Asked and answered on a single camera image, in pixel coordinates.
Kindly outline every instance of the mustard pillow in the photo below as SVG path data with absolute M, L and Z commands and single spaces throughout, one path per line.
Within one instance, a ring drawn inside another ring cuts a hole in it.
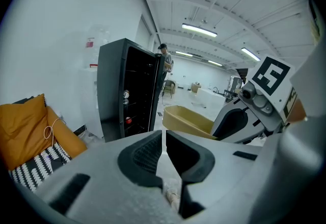
M 57 118 L 56 113 L 50 106 L 47 109 L 47 123 L 52 125 Z M 87 150 L 85 143 L 79 139 L 61 120 L 58 120 L 53 125 L 53 132 L 55 139 L 60 146 L 69 154 L 71 158 L 75 158 L 77 155 Z
M 44 94 L 25 104 L 0 105 L 0 153 L 9 170 L 24 164 L 52 145 L 43 137 L 47 126 Z

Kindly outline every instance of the striped blanket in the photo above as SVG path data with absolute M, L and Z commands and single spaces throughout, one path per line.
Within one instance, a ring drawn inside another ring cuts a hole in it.
M 9 175 L 14 182 L 20 183 L 34 192 L 53 171 L 70 160 L 71 157 L 66 151 L 58 143 L 55 143 L 53 148 L 47 148 L 33 159 L 13 171 L 9 171 Z

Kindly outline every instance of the yellow tray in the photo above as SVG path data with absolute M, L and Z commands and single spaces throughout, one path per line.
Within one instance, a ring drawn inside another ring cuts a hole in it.
M 164 109 L 163 125 L 169 130 L 216 139 L 210 135 L 213 124 L 213 121 L 183 106 L 173 105 Z

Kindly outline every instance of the fluorescent light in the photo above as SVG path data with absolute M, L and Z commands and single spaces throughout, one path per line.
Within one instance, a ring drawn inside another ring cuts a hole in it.
M 256 57 L 254 54 L 252 54 L 249 50 L 247 50 L 246 48 L 242 48 L 241 49 L 244 53 L 246 53 L 247 55 L 251 56 L 254 60 L 256 61 L 260 61 L 260 58 Z
M 222 66 L 221 64 L 219 64 L 219 63 L 216 63 L 216 62 L 214 62 L 214 61 L 211 61 L 211 60 L 208 60 L 208 62 L 210 62 L 210 63 L 212 63 L 212 64 L 214 64 L 214 65 L 218 65 L 218 66 Z
M 202 29 L 201 27 L 193 26 L 193 25 L 189 25 L 189 24 L 185 24 L 185 23 L 182 24 L 182 28 L 186 29 L 186 30 L 200 32 L 200 33 L 206 34 L 206 35 L 214 37 L 214 38 L 217 36 L 217 33 L 215 33 L 215 32 L 208 31 L 208 30 Z
M 191 54 L 187 54 L 187 53 L 183 53 L 183 52 L 179 52 L 179 51 L 175 51 L 177 54 L 180 54 L 180 55 L 186 55 L 188 57 L 192 57 L 193 55 Z

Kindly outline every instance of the chair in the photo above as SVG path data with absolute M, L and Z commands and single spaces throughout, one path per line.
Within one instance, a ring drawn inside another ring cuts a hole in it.
M 175 83 L 171 80 L 165 80 L 163 83 L 163 92 L 165 91 L 165 89 L 170 91 L 170 96 L 172 98 L 172 94 L 175 89 Z

